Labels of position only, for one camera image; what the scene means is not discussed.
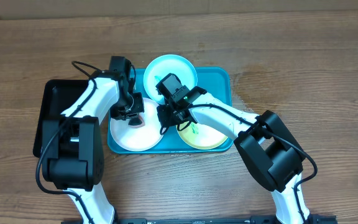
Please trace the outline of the red sponge with dark scourer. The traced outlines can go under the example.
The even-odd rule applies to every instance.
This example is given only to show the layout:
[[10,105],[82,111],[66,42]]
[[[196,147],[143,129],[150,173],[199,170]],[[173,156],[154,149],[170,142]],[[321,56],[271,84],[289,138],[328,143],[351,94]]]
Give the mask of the red sponge with dark scourer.
[[133,117],[129,120],[128,125],[133,128],[141,128],[145,125],[141,116]]

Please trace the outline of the yellow green plate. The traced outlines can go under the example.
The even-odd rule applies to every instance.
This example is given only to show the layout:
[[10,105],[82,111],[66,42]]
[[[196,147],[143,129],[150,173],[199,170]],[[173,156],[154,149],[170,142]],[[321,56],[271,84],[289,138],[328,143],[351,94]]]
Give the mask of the yellow green plate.
[[178,134],[187,145],[201,150],[214,149],[228,137],[207,125],[188,121],[179,125]]

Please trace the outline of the pink white plate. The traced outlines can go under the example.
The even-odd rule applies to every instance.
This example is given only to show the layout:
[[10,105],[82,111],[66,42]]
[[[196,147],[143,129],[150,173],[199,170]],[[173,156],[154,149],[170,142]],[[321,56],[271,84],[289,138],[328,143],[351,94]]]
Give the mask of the pink white plate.
[[140,113],[141,125],[130,126],[129,120],[110,119],[108,126],[108,146],[120,154],[131,154],[149,150],[162,139],[161,124],[157,117],[158,103],[143,98],[144,112]]

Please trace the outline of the light blue plate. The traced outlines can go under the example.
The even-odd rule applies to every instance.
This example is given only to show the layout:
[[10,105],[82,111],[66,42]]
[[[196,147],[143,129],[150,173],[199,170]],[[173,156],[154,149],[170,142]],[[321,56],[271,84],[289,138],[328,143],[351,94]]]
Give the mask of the light blue plate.
[[158,94],[156,85],[169,73],[175,74],[181,84],[189,89],[195,87],[198,82],[195,67],[186,58],[173,54],[157,57],[145,69],[143,83],[149,98],[159,104],[164,104],[164,98]]

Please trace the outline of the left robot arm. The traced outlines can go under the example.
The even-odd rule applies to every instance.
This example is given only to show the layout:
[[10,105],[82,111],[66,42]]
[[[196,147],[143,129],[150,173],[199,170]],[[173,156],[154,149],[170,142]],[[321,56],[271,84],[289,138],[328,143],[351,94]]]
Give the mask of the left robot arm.
[[46,83],[33,154],[40,190],[68,195],[82,223],[114,223],[116,211],[101,184],[104,152],[100,124],[107,114],[128,120],[143,111],[135,80],[126,75]]

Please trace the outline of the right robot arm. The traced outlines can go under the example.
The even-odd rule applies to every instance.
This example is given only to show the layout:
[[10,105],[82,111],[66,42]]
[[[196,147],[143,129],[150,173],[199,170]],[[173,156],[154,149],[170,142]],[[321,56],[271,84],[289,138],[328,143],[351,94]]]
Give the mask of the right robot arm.
[[165,102],[157,109],[163,129],[191,121],[232,139],[250,175],[271,192],[276,219],[280,223],[308,223],[310,211],[303,199],[305,179],[301,173],[309,155],[277,114],[241,111],[206,91],[166,93],[163,97]]

